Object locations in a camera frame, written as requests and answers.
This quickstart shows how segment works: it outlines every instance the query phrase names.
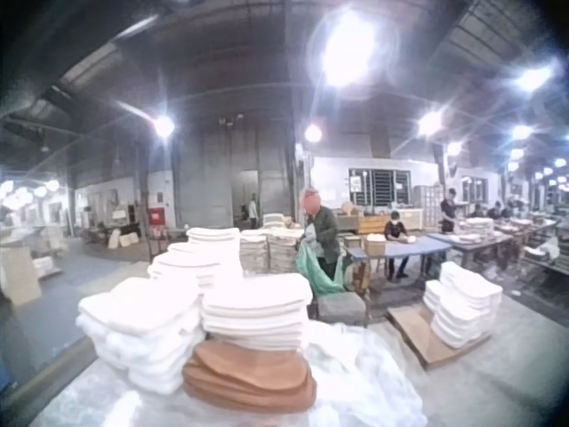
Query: man in green jacket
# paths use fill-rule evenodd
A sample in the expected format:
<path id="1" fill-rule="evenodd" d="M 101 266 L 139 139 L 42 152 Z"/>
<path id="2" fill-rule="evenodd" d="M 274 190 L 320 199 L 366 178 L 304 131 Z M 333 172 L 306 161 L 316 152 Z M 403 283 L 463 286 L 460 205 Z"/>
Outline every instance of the man in green jacket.
<path id="1" fill-rule="evenodd" d="M 316 235 L 305 239 L 315 239 L 323 249 L 324 256 L 318 256 L 318 264 L 331 280 L 334 280 L 336 263 L 340 256 L 338 243 L 338 222 L 332 210 L 321 205 L 320 196 L 315 189 L 307 189 L 302 198 L 302 207 L 308 215 L 308 225 L 313 225 Z"/>

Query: green plastic bag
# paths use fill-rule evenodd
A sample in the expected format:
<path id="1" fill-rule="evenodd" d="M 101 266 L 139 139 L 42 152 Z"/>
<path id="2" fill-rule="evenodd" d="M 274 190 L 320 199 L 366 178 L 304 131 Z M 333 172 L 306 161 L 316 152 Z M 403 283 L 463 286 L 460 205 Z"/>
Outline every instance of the green plastic bag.
<path id="1" fill-rule="evenodd" d="M 343 286 L 344 274 L 342 271 L 343 255 L 338 258 L 334 280 L 330 280 L 326 273 L 320 268 L 317 256 L 309 245 L 302 241 L 299 245 L 299 252 L 296 255 L 296 269 L 307 278 L 316 295 L 337 294 L 346 292 Z"/>

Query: brown foam cushion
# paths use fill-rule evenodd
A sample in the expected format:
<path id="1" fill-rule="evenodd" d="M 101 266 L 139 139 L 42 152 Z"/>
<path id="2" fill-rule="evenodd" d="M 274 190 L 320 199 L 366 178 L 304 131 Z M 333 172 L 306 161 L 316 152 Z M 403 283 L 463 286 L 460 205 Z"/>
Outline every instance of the brown foam cushion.
<path id="1" fill-rule="evenodd" d="M 188 394 L 218 407 L 283 414 L 305 411 L 316 399 L 308 362 L 294 351 L 203 342 L 182 374 Z"/>

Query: red fire extinguisher box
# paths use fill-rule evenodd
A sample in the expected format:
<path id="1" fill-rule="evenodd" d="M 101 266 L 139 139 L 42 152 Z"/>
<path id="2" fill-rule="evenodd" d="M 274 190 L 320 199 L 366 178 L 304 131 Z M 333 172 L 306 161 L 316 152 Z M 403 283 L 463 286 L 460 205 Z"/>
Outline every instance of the red fire extinguisher box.
<path id="1" fill-rule="evenodd" d="M 163 207 L 151 207 L 148 210 L 148 224 L 150 226 L 166 225 L 166 215 Z"/>

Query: wooden pallet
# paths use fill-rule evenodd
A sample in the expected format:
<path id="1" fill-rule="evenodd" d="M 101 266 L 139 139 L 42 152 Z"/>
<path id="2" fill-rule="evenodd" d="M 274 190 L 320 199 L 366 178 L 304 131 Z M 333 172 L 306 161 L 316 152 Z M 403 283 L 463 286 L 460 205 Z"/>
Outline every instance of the wooden pallet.
<path id="1" fill-rule="evenodd" d="M 456 360 L 482 345 L 491 336 L 482 335 L 459 349 L 453 349 L 431 331 L 433 313 L 422 302 L 409 307 L 388 309 L 387 317 L 425 369 L 440 367 Z"/>

